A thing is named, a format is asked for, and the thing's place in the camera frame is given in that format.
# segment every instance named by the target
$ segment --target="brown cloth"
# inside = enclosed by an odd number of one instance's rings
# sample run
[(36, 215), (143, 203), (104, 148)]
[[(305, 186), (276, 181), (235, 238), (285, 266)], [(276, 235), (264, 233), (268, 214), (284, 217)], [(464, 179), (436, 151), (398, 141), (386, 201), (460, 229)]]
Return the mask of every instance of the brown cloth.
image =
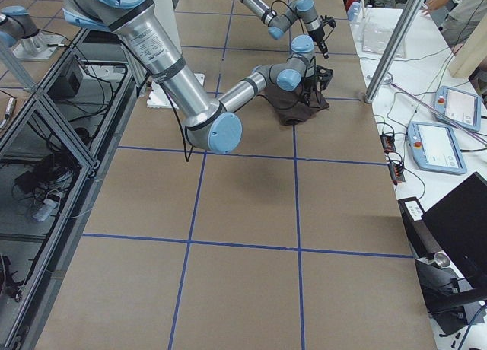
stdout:
[(274, 107), (282, 125), (292, 126), (306, 122), (320, 110), (329, 108), (325, 97), (318, 91), (310, 93), (307, 105), (302, 90), (301, 84), (293, 91), (284, 91), (274, 84), (264, 90), (267, 101)]

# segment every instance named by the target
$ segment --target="person's hand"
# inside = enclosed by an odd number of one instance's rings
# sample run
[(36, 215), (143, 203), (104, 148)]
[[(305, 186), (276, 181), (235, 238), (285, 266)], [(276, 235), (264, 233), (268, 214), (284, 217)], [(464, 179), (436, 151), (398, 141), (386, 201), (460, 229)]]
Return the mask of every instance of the person's hand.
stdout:
[(423, 14), (430, 14), (435, 10), (438, 10), (442, 6), (445, 6), (448, 0), (427, 0), (426, 7), (422, 9)]

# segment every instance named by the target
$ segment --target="black monitor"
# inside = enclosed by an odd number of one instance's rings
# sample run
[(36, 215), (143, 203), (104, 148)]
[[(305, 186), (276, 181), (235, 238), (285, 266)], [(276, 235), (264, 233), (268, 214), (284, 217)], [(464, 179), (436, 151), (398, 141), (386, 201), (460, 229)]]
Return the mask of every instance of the black monitor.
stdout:
[(470, 175), (422, 219), (469, 283), (487, 288), (487, 181)]

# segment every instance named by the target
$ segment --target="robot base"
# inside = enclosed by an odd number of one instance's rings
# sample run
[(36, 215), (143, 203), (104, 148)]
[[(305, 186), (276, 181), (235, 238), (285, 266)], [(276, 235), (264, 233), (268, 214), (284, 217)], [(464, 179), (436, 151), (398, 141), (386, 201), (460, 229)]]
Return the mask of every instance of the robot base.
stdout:
[[(60, 44), (64, 40), (61, 36), (55, 35), (43, 35), (43, 39), (47, 42), (47, 44)], [(44, 51), (37, 53), (36, 55), (32, 55), (24, 49), (22, 43), (19, 43), (18, 46), (14, 48), (14, 55), (21, 61), (39, 61), (45, 62), (48, 61), (54, 52), (58, 49), (58, 47), (47, 47)]]

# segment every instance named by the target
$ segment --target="power strip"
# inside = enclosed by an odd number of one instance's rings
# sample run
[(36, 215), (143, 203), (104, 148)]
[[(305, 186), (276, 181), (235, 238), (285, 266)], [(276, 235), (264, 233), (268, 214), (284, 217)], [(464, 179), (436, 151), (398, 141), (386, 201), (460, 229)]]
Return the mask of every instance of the power strip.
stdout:
[(390, 179), (393, 181), (394, 185), (404, 183), (406, 181), (406, 178), (404, 177), (404, 166), (401, 166), (402, 163), (389, 157), (390, 152), (396, 152), (394, 137), (391, 135), (380, 135), (380, 142), (382, 143), (384, 154), (389, 160), (387, 168), (389, 169)]

